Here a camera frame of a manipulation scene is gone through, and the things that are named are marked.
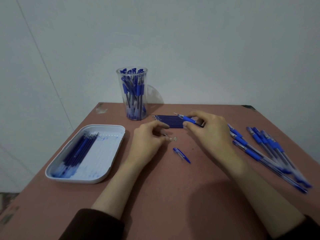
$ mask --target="table surface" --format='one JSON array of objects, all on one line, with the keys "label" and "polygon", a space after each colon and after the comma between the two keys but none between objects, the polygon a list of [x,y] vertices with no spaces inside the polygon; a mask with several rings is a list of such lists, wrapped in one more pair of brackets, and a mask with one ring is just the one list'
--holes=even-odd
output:
[{"label": "table surface", "polygon": [[[264,129],[280,142],[288,156],[314,186],[300,193],[240,149],[250,165],[303,214],[320,223],[320,165],[259,112],[240,105],[150,104],[150,114],[188,114],[194,109],[223,116],[252,145],[246,126]],[[111,124],[126,128],[124,140],[108,177],[95,185],[61,183],[45,177],[45,169],[66,142],[14,200],[0,218],[13,215],[0,239],[58,239],[76,212],[90,207],[128,155],[133,131],[142,123],[125,117],[123,104],[103,103],[66,140],[85,125]],[[266,230],[241,191],[194,141],[187,129],[169,129],[177,137],[162,147],[141,172],[122,220],[124,239],[265,239]],[[190,159],[182,161],[177,147]]]}]

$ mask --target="dark sleeve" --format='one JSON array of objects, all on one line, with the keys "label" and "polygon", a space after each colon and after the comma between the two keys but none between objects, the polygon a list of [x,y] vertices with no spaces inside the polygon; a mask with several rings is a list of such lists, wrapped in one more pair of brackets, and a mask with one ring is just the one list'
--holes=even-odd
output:
[{"label": "dark sleeve", "polygon": [[305,217],[304,222],[290,232],[278,237],[277,240],[320,239],[320,226],[310,216]]},{"label": "dark sleeve", "polygon": [[59,240],[120,240],[124,226],[124,223],[102,211],[81,209]]}]

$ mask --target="right hand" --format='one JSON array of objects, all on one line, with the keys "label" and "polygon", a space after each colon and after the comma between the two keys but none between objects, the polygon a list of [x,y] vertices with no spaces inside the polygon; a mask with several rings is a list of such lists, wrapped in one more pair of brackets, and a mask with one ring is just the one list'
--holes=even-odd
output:
[{"label": "right hand", "polygon": [[193,111],[188,117],[198,117],[206,122],[204,128],[187,121],[183,125],[194,133],[202,146],[218,161],[223,160],[227,154],[234,153],[229,127],[223,117],[203,111]]}]

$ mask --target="pen holder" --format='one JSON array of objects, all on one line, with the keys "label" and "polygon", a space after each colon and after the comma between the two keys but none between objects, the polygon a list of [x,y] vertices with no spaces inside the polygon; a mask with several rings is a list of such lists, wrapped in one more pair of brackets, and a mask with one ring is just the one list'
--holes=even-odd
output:
[{"label": "pen holder", "polygon": [[143,120],[147,114],[147,72],[139,66],[117,69],[125,113],[130,120]]}]

